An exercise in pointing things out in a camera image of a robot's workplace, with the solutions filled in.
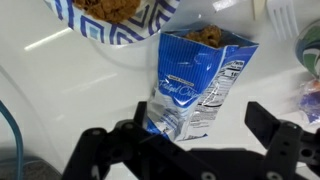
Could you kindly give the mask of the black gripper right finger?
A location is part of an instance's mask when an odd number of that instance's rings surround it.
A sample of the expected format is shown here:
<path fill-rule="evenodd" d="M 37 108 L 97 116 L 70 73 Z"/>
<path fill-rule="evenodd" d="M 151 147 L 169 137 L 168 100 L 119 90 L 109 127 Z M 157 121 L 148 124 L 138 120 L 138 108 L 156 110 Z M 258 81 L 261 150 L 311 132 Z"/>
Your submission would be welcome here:
<path fill-rule="evenodd" d="M 247 104 L 244 122 L 265 149 L 269 148 L 272 138 L 280 126 L 280 121 L 277 118 L 254 101 Z"/>

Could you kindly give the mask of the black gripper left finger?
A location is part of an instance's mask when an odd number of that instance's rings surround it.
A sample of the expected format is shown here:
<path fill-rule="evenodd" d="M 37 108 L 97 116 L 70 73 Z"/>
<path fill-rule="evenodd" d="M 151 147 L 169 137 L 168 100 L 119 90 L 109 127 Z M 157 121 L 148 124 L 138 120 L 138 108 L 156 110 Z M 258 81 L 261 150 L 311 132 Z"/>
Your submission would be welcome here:
<path fill-rule="evenodd" d="M 133 118 L 135 125 L 139 128 L 144 127 L 144 122 L 146 119 L 146 110 L 147 110 L 147 102 L 140 101 L 137 105 L 134 118 Z"/>

